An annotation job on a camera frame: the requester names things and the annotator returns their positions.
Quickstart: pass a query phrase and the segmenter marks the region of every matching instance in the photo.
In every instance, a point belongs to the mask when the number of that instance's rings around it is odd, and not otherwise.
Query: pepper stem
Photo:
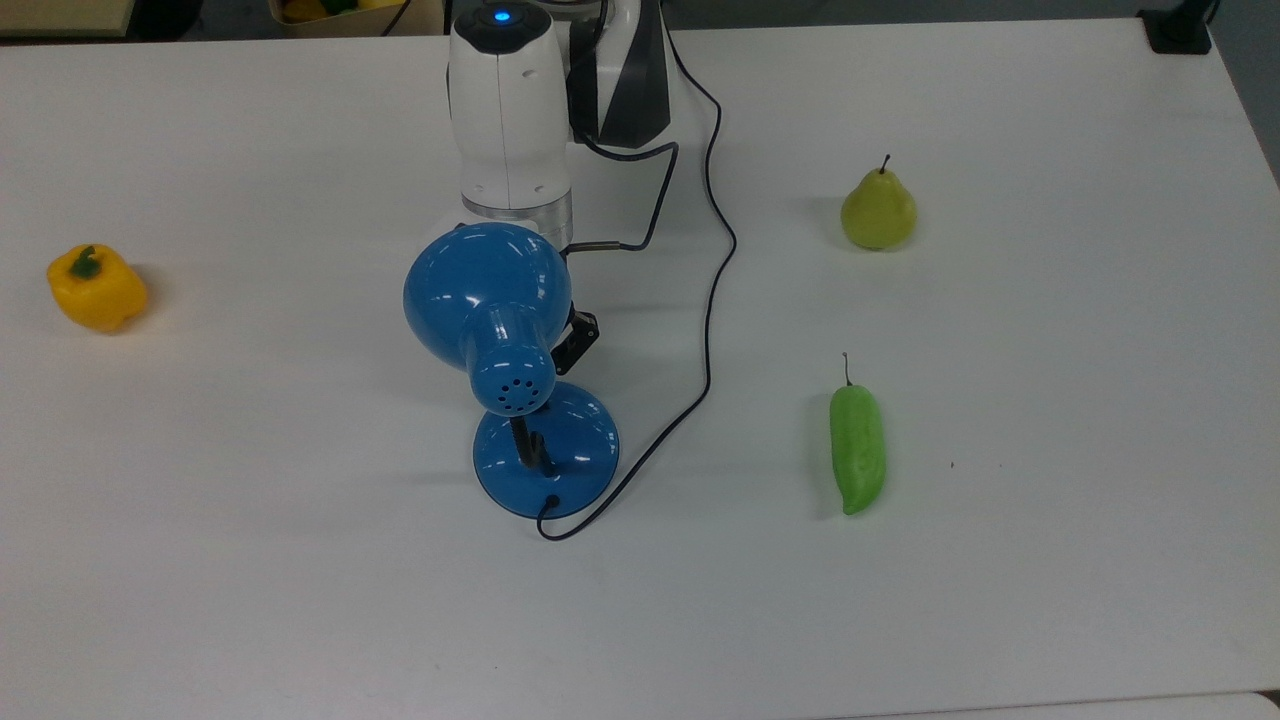
[[[93,246],[90,245],[81,251],[79,258],[72,263],[70,273],[82,281],[93,279],[102,272],[102,263],[93,259]]]

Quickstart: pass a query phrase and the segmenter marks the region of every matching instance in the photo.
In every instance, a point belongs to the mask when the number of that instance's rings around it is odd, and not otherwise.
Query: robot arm
[[[572,240],[571,127],[599,145],[640,147],[671,123],[659,0],[602,1],[603,24],[563,20],[567,68],[545,9],[564,18],[566,3],[481,5],[458,17],[449,41],[463,205],[481,219],[532,223],[557,247]]]

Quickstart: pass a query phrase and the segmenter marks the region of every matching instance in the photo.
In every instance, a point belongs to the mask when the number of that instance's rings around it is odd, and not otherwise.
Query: power cord
[[[632,465],[631,469],[627,470],[627,474],[623,475],[621,480],[618,480],[618,484],[613,488],[613,492],[611,492],[608,497],[605,497],[604,501],[602,501],[600,505],[598,505],[595,510],[593,510],[591,514],[588,515],[581,523],[579,523],[573,528],[561,534],[548,533],[547,528],[544,527],[547,520],[547,514],[559,506],[559,498],[556,497],[554,495],[547,496],[547,502],[543,505],[543,509],[538,512],[538,534],[552,542],[568,539],[576,536],[577,533],[582,532],[591,523],[594,523],[595,519],[599,518],[609,507],[609,505],[613,503],[614,500],[617,500],[617,497],[622,493],[622,491],[626,489],[627,484],[630,484],[631,480],[635,479],[636,474],[649,460],[649,457],[658,450],[658,447],[663,443],[663,441],[666,441],[667,437],[671,436],[671,433],[675,432],[675,429],[678,428],[680,424],[684,423],[685,419],[689,418],[689,415],[691,415],[692,411],[696,410],[698,406],[701,405],[704,400],[707,400],[707,396],[710,393],[712,389],[712,306],[716,302],[716,291],[719,288],[719,281],[721,277],[724,274],[724,268],[728,266],[730,260],[732,260],[733,255],[737,252],[737,233],[733,232],[733,227],[728,223],[728,219],[721,210],[719,202],[716,201],[716,192],[712,190],[712,151],[716,149],[716,141],[719,138],[721,122],[724,118],[724,108],[719,104],[718,100],[716,100],[716,96],[708,92],[707,88],[703,87],[703,85],[694,78],[694,76],[689,72],[689,68],[685,67],[685,61],[680,58],[680,53],[676,50],[676,45],[671,38],[669,28],[667,29],[667,42],[671,45],[671,55],[676,60],[676,67],[680,68],[680,73],[684,74],[685,79],[687,79],[695,88],[698,88],[698,91],[704,97],[707,97],[707,100],[712,102],[712,105],[716,106],[716,126],[712,129],[710,140],[707,142],[707,152],[703,155],[703,190],[707,192],[707,200],[710,204],[712,210],[716,213],[716,218],[724,228],[724,232],[728,233],[730,238],[728,252],[724,255],[724,259],[721,261],[719,268],[716,270],[716,277],[712,279],[710,291],[707,293],[707,311],[703,315],[703,389],[698,395],[698,397],[689,405],[689,407],[686,407],[680,415],[677,415],[675,420],[668,423],[667,427],[663,428],[662,433],[659,433],[658,437],[652,443],[649,443],[649,447],[645,448],[645,451],[635,461],[635,465]],[[660,151],[663,151],[663,147],[657,147],[652,150],[650,151],[652,154],[648,154],[648,156],[652,158],[653,155]],[[675,167],[676,152],[677,151],[672,149],[671,168]],[[625,156],[625,158],[627,158],[627,160],[643,159],[639,156]],[[650,222],[649,225],[649,234],[645,237],[643,245],[648,245],[649,237],[652,237],[653,234],[653,227],[657,224],[657,215],[658,211],[660,211],[662,209],[662,199],[666,195],[668,181],[671,181],[669,168],[667,170],[667,181],[663,182],[662,191],[658,195],[658,206],[655,208],[654,211],[654,219],[653,222]]]
[[[398,23],[399,19],[402,17],[404,17],[404,10],[408,10],[408,4],[412,3],[412,1],[413,0],[404,0],[404,3],[401,4],[401,9],[396,12],[396,17],[392,18],[392,22],[387,23],[387,28],[383,29],[383,32],[381,32],[381,35],[379,37],[387,37],[388,35],[392,33],[393,29],[396,29],[396,23]],[[448,12],[445,12],[445,18],[444,18],[444,32],[445,33],[449,32]]]
[[[653,205],[653,214],[649,217],[649,229],[645,231],[644,240],[639,243],[625,243],[625,242],[575,242],[566,245],[564,250],[561,250],[562,258],[568,258],[573,252],[585,252],[589,250],[644,250],[649,247],[649,241],[653,240],[653,231],[658,227],[658,218],[662,215],[662,202],[667,199],[667,187],[671,186],[671,176],[676,172],[676,159],[680,158],[680,143],[667,142],[666,145],[659,145],[653,150],[646,150],[644,152],[637,152],[635,155],[622,155],[618,152],[612,152],[605,150],[591,141],[590,137],[585,135],[580,136],[579,140],[582,145],[591,149],[593,152],[600,155],[602,158],[608,158],[609,160],[618,160],[621,163],[636,163],[639,160],[648,160],[649,158],[657,158],[663,152],[671,152],[671,160],[667,161],[667,174],[662,178],[662,188],[658,190],[658,199]]]

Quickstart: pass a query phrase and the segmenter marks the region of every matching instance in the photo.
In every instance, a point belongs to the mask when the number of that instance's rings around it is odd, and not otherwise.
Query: black stand
[[[547,455],[547,441],[538,432],[529,432],[524,415],[511,419],[511,434],[516,439],[516,454],[520,455],[520,464],[530,470],[538,470],[543,477],[550,478],[556,474],[552,459]]]
[[[1139,10],[1147,28],[1147,42],[1161,55],[1207,55],[1208,38],[1204,13],[1213,0],[1185,0],[1172,10]]]

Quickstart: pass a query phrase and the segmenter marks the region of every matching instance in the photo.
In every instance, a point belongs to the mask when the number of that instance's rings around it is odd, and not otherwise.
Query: yellow bell pepper
[[[105,245],[81,245],[49,265],[49,287],[63,313],[100,333],[114,332],[147,306],[147,286]]]

